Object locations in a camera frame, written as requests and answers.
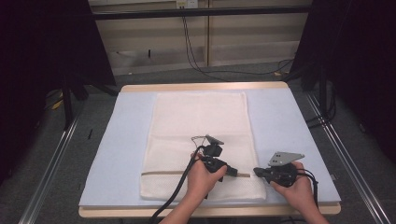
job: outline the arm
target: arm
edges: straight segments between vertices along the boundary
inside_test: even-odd
[[[223,166],[211,174],[201,161],[196,161],[188,175],[188,189],[180,203],[166,216],[161,223],[187,223],[194,210],[201,204],[204,197],[215,187],[216,182],[225,175],[227,166]]]
[[[297,169],[304,169],[303,164],[300,162],[295,161],[293,164]],[[294,184],[289,188],[282,187],[273,181],[271,186],[282,194],[292,207],[301,213],[307,223],[329,223],[315,205],[311,181],[308,177],[298,175]]]

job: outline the wooden table edge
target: wooden table edge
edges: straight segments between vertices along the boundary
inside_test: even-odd
[[[340,203],[324,203],[319,205],[323,215],[336,215],[341,212]],[[138,207],[84,207],[78,209],[81,217],[151,217],[157,208]],[[165,217],[172,208],[163,210],[159,217]],[[265,206],[227,206],[227,207],[198,207],[191,217],[283,217],[294,216],[299,213],[289,205]]]
[[[272,82],[215,82],[215,83],[178,83],[178,84],[150,84],[126,85],[120,92],[134,91],[218,91],[218,90],[252,90],[270,88],[288,88],[282,81]]]

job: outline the table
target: table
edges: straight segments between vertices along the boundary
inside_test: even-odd
[[[189,83],[130,85],[122,88],[81,196],[79,214],[82,217],[151,217],[163,204],[163,202],[139,199],[138,178],[136,178],[140,174],[141,163],[139,161],[142,160],[139,159],[143,159],[146,144],[144,141],[146,138],[141,139],[142,136],[147,136],[149,131],[148,111],[152,106],[151,100],[155,99],[156,93],[161,91],[246,92],[260,166],[266,167],[266,163],[276,151],[296,152],[297,150],[297,152],[304,153],[305,158],[302,162],[305,168],[314,171],[319,182],[318,201],[321,213],[333,215],[341,211],[339,203],[341,199],[338,192],[286,83]],[[283,134],[288,139],[280,141]],[[134,144],[133,154],[130,149],[122,149],[123,146],[129,146],[131,143]],[[165,209],[160,217],[166,216],[172,206],[175,205],[172,204]],[[244,217],[297,214],[298,212],[290,207],[283,197],[269,187],[266,200],[242,203],[203,203],[192,216]]]

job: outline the black cable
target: black cable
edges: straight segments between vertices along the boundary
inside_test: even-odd
[[[301,66],[300,68],[290,72],[287,76],[282,77],[280,80],[284,82],[289,82],[293,79],[299,78],[302,73],[315,65],[314,62],[306,63],[305,65]]]
[[[194,137],[192,137],[191,138],[191,141],[195,144],[195,147],[198,147],[197,146],[197,144],[196,144],[196,142],[194,141],[195,139],[198,139],[198,138],[202,138],[203,140],[202,140],[202,143],[201,143],[201,146],[203,146],[204,145],[204,142],[205,142],[205,140],[206,140],[206,136],[194,136]]]
[[[184,25],[184,38],[185,38],[185,41],[186,41],[187,59],[189,60],[189,64],[190,64],[191,68],[194,69],[195,71],[203,74],[206,77],[211,77],[211,78],[214,78],[214,79],[217,79],[217,80],[220,80],[220,81],[230,82],[229,80],[222,79],[222,78],[219,78],[219,77],[212,77],[212,76],[208,75],[206,72],[201,70],[201,68],[198,66],[197,62],[195,61],[195,56],[194,56],[194,53],[192,52],[190,36],[189,36],[189,27],[187,26],[186,18],[182,17],[182,20],[183,20],[183,25]],[[192,65],[192,63],[191,63],[190,54],[189,54],[189,46],[190,46],[191,56],[192,56],[192,59],[193,59],[196,67],[194,67]]]
[[[180,191],[181,187],[183,186],[184,180],[187,177],[187,174],[189,173],[189,170],[191,169],[191,167],[194,165],[195,163],[195,156],[197,155],[198,151],[204,148],[203,146],[199,146],[198,148],[195,149],[193,155],[190,158],[189,164],[186,167],[186,170],[184,170],[183,175],[181,176],[180,180],[178,181],[177,187],[175,189],[175,191],[173,192],[172,196],[168,199],[168,201],[166,201],[166,203],[163,204],[163,206],[161,206],[155,213],[154,215],[152,215],[152,217],[150,218],[150,220],[148,221],[149,224],[153,224],[155,219],[157,218],[157,216],[165,209],[169,206],[169,204],[176,198],[178,192]]]
[[[302,218],[292,218],[292,217],[289,217],[289,219],[285,219],[285,220],[281,220],[280,221],[280,223],[285,223],[285,222],[291,222],[291,223],[305,222],[306,223],[306,221],[304,219],[302,219]]]
[[[315,201],[315,204],[318,207],[318,181],[315,179],[315,176],[310,171],[305,170],[305,169],[297,169],[297,170],[298,171],[305,171],[305,172],[308,173],[308,174],[306,174],[306,173],[298,173],[297,175],[306,176],[306,177],[311,179],[312,185],[314,186],[314,201]]]
[[[192,52],[191,41],[190,41],[190,35],[189,35],[189,28],[188,28],[188,26],[187,26],[186,18],[185,18],[185,17],[182,17],[182,20],[183,20],[183,26],[184,26],[184,36],[185,36],[185,41],[186,41],[187,59],[188,59],[188,61],[189,61],[189,64],[190,64],[190,66],[191,66],[192,69],[194,69],[194,70],[197,71],[197,72],[202,73],[203,75],[205,75],[205,76],[207,76],[207,77],[212,77],[212,76],[209,75],[210,73],[236,73],[236,74],[245,74],[245,75],[253,75],[253,76],[269,75],[269,74],[273,74],[273,73],[275,73],[275,72],[281,71],[282,68],[288,66],[291,62],[293,62],[293,59],[282,60],[282,61],[278,62],[278,68],[277,68],[276,70],[270,71],[270,72],[265,72],[265,73],[249,73],[249,72],[239,72],[239,71],[231,71],[231,70],[204,71],[204,70],[202,70],[201,67],[198,66],[198,64],[197,64],[197,62],[196,62],[196,60],[195,60],[194,54],[193,54],[193,52]],[[192,62],[191,62],[190,54],[189,54],[189,48],[190,48],[190,53],[191,53],[191,56],[192,56],[192,59],[193,59],[193,62],[194,62],[194,64],[195,64],[195,66],[194,66],[194,65],[192,64]],[[285,64],[282,65],[282,66],[279,66],[281,63],[283,63],[283,62],[285,62],[285,61],[288,61],[288,62],[285,63]],[[225,80],[225,79],[222,79],[222,78],[219,78],[219,77],[212,77],[212,78],[215,78],[215,79],[218,79],[218,80],[221,80],[221,81],[229,82],[229,80]]]
[[[334,87],[334,85],[332,85],[332,97],[331,97],[331,100],[330,100],[329,108],[327,109],[327,113],[326,113],[327,117],[324,117],[322,115],[318,115],[316,117],[313,117],[312,119],[306,119],[305,120],[306,123],[310,123],[312,121],[315,121],[315,120],[319,119],[319,123],[308,126],[309,129],[316,128],[316,127],[321,126],[323,124],[327,124],[327,123],[329,123],[330,121],[332,121],[334,119],[336,111],[337,111],[337,106],[336,106],[336,102],[335,102],[335,95],[336,95],[335,87]]]

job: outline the white towel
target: white towel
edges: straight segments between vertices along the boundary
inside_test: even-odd
[[[258,161],[243,92],[159,93],[148,134],[140,195],[147,200],[167,200],[195,150],[191,138],[206,134],[224,142],[220,160],[237,169],[238,173],[250,175],[225,176],[207,199],[265,199],[265,186],[253,173]],[[202,140],[197,139],[196,142],[200,145]],[[187,181],[176,201],[184,196],[186,189]]]

